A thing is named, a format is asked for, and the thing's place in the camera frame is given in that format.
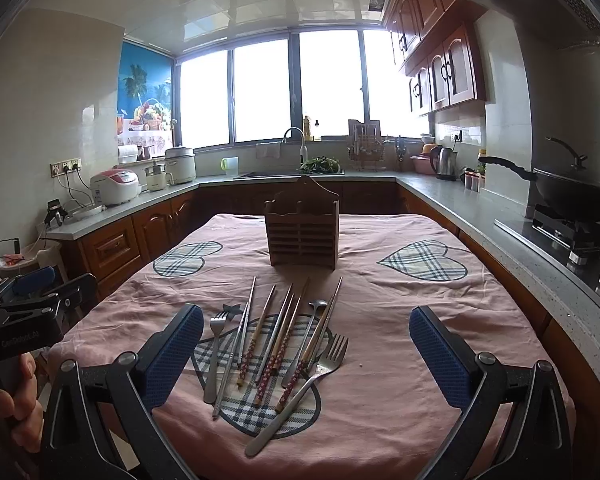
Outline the person's left hand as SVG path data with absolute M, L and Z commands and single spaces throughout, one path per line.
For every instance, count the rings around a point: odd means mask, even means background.
M 29 453 L 37 453 L 41 447 L 44 411 L 38 402 L 36 363 L 30 352 L 19 358 L 20 383 L 15 393 L 0 389 L 0 420 L 13 417 L 17 423 L 12 432 L 15 444 Z

